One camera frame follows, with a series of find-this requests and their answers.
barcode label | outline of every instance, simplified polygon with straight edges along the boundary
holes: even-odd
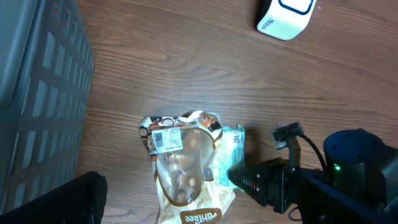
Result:
[[[180,128],[169,128],[152,132],[157,153],[182,149]]]
[[[162,137],[162,133],[156,133],[154,135],[154,143],[155,143],[155,147],[163,147],[163,137]]]
[[[240,144],[241,143],[241,132],[234,131],[234,143]]]

brand logo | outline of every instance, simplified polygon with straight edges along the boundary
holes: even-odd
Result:
[[[262,28],[261,29],[265,29],[265,28],[267,28],[267,27],[269,27],[271,24],[273,24],[275,22],[275,20],[273,20],[272,19],[272,16],[267,20],[267,22],[264,24],[264,25],[262,25]]]
[[[203,208],[180,213],[183,224],[212,224],[220,220],[221,216],[219,208]]]

wooden table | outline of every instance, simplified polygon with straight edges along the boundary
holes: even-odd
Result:
[[[287,157],[269,137],[280,121],[300,121],[320,148],[335,131],[356,128],[397,147],[398,25],[368,3],[318,0],[308,27],[284,42],[256,31],[258,0],[80,0],[95,72],[78,175],[106,176],[103,223],[157,220],[137,131],[145,116],[215,111],[224,125],[246,128],[248,164]],[[302,165],[319,167],[301,143]],[[290,222],[236,195],[220,223]]]

barcode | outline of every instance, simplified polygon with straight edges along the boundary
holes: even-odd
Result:
[[[163,147],[163,135],[162,133],[155,133],[156,147]]]
[[[240,144],[241,143],[241,132],[234,131],[234,143]]]

plastic bag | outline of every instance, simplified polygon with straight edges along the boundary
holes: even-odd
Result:
[[[223,134],[218,115],[148,117],[139,132],[154,168],[158,223],[216,223],[235,198],[232,188],[213,177]]]

